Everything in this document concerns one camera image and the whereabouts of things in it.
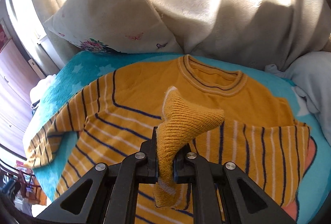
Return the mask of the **yellow striped knit sweater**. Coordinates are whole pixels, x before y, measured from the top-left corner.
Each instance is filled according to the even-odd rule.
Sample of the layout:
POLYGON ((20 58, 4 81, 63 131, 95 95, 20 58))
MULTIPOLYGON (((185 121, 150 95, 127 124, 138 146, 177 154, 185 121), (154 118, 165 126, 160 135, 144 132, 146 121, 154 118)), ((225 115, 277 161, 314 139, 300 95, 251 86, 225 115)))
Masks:
POLYGON ((99 162, 121 162, 158 128, 161 178, 139 189, 137 223, 192 223, 191 189, 173 180, 172 160, 185 144, 213 163, 234 162, 292 217, 306 170, 310 128, 241 71, 191 56, 135 63, 104 75, 69 100, 31 139, 26 166, 49 164, 62 136, 79 136, 65 165, 59 198, 99 162))

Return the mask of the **teal cartoon fleece blanket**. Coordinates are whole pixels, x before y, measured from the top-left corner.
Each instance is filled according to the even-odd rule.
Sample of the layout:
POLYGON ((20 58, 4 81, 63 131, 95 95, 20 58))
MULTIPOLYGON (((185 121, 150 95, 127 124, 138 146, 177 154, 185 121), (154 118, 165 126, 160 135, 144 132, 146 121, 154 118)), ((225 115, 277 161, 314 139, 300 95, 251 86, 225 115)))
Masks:
MULTIPOLYGON (((165 62, 184 55, 179 54, 104 54, 80 52, 56 75, 54 83, 47 89, 40 100, 32 121, 25 133, 25 152, 31 139, 65 104, 79 91, 96 79, 122 67, 135 63, 165 62)), ((295 94, 292 84, 269 73, 239 66, 227 62, 203 57, 192 57, 208 66, 225 71, 241 71, 265 86, 273 96, 287 100, 294 118, 310 128, 309 151, 306 158, 307 167, 296 193, 298 223, 308 223, 321 208, 330 193, 330 145, 326 141, 316 118, 306 113, 299 115, 303 101, 295 94)), ((33 169, 42 190, 51 200, 55 197, 61 173, 78 141, 78 134, 70 131, 62 136, 55 158, 47 165, 33 169)))

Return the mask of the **light blue plush pillow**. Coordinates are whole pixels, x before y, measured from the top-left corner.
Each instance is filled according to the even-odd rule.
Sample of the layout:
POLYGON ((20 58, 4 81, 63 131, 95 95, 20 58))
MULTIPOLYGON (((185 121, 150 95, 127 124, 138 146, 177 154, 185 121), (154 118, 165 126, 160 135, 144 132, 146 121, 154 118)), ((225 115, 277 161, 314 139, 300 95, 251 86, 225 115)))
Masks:
POLYGON ((295 84, 296 94, 306 100, 308 111, 315 115, 325 139, 330 142, 330 53, 307 53, 285 71, 275 64, 265 66, 264 70, 295 84))

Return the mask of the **floral cream pillow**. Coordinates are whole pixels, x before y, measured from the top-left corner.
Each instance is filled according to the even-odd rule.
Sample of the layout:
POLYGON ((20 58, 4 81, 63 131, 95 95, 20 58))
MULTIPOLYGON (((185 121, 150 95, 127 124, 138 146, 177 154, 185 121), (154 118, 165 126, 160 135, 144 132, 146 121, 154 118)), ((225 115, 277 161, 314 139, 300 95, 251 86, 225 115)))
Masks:
POLYGON ((149 0, 66 0, 44 25, 90 52, 182 53, 149 0))

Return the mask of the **beige star curtain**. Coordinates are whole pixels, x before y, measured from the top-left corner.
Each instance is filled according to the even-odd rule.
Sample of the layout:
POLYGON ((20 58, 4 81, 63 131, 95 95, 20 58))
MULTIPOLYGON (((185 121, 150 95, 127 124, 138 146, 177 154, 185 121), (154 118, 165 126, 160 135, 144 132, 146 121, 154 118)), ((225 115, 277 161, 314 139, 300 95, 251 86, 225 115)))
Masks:
MULTIPOLYGON (((285 70, 300 56, 330 51, 326 0, 149 0, 182 53, 262 69, 285 70)), ((78 48, 44 23, 66 0, 32 0, 38 18, 65 61, 78 48)))

